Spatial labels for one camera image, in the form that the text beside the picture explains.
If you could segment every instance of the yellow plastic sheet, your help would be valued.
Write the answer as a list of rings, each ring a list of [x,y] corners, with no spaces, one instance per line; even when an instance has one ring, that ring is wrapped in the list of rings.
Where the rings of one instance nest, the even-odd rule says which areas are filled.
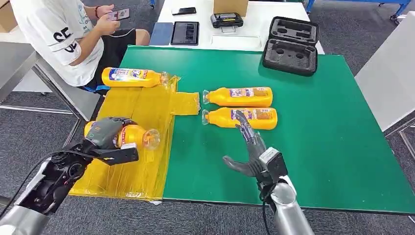
[[[178,80],[176,76],[171,78],[167,88],[114,87],[108,91],[97,120],[110,116],[129,117],[144,129],[157,129],[161,135],[160,145],[152,151],[140,149],[137,162],[108,166],[93,160],[73,186],[71,195],[142,200],[162,198],[173,135],[174,118],[170,110],[175,106],[172,96],[176,94]]]
[[[170,113],[174,115],[198,115],[200,110],[199,93],[174,92]]]

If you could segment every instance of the foam case insert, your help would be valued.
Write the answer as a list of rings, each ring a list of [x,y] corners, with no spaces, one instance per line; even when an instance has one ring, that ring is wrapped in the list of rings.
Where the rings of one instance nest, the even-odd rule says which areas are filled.
[[[319,25],[286,17],[274,17],[269,38],[315,46],[319,37]]]
[[[264,67],[311,76],[317,70],[319,25],[316,23],[274,17],[264,48]]]
[[[262,64],[271,69],[311,76],[317,70],[317,50],[300,43],[269,39]]]

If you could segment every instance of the robotic arm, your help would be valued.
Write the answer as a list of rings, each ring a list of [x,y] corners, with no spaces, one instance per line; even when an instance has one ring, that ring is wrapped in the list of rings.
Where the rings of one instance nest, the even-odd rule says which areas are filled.
[[[113,143],[118,132],[129,124],[134,122],[123,117],[105,118],[93,126],[81,143],[68,145],[46,156],[47,159],[42,162],[13,208],[5,216],[3,213],[6,208],[1,213],[0,234],[41,234],[49,220],[48,216],[56,212],[93,159],[108,165],[137,161],[135,144],[125,144],[117,149]]]
[[[236,111],[236,119],[241,123],[236,127],[247,144],[249,161],[241,163],[224,156],[225,164],[235,171],[257,179],[260,198],[264,205],[265,202],[268,203],[273,210],[279,234],[313,235],[297,203],[297,192],[288,177],[282,153],[272,147],[266,149],[261,136],[254,132],[242,112]]]

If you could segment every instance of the green table mat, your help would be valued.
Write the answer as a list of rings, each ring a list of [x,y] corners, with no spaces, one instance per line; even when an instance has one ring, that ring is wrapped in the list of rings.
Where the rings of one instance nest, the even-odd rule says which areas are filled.
[[[129,47],[121,67],[176,74],[181,92],[269,86],[278,124],[260,133],[282,151],[302,207],[415,213],[414,193],[342,56],[319,55],[317,72],[303,77],[264,68],[260,52]],[[259,204],[255,179],[228,169],[224,155],[248,158],[237,129],[177,116],[163,197]]]

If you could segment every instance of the cardboard box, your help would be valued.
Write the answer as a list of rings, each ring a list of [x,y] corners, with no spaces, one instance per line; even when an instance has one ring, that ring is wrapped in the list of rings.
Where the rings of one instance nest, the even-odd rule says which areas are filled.
[[[213,0],[213,12],[230,13],[236,12],[240,16],[246,16],[248,0]]]
[[[0,33],[8,33],[17,26],[9,0],[0,0]]]

